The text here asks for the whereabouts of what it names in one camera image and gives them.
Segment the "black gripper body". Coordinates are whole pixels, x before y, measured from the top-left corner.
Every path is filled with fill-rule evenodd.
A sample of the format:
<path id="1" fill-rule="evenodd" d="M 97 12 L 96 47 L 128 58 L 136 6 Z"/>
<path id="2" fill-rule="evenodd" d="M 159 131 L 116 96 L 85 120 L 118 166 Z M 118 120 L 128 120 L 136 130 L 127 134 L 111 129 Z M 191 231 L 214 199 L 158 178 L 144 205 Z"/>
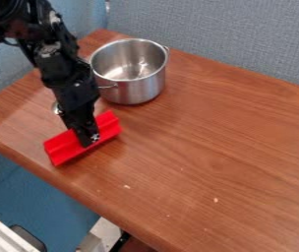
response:
<path id="1" fill-rule="evenodd" d="M 56 98 L 56 114 L 68 128 L 96 128 L 95 102 L 100 97 L 89 64 L 84 60 L 56 62 L 39 60 L 44 85 Z"/>

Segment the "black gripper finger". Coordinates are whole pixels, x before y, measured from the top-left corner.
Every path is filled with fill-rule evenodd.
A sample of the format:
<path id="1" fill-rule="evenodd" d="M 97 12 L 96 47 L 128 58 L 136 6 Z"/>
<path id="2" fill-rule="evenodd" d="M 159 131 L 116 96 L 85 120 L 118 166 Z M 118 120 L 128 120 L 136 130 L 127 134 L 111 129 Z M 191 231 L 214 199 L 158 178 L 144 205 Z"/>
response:
<path id="1" fill-rule="evenodd" d="M 93 115 L 72 114 L 71 129 L 83 148 L 88 148 L 100 140 L 100 130 Z"/>

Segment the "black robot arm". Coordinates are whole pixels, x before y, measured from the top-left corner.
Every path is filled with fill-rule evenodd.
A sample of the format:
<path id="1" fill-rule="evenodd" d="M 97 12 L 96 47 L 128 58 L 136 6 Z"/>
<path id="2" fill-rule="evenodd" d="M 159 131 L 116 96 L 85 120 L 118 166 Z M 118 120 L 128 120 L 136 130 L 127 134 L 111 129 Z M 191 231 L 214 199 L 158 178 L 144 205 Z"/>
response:
<path id="1" fill-rule="evenodd" d="M 100 97 L 91 65 L 79 56 L 76 36 L 48 0 L 0 0 L 0 43 L 16 46 L 53 92 L 53 112 L 83 147 L 100 140 L 95 102 Z"/>

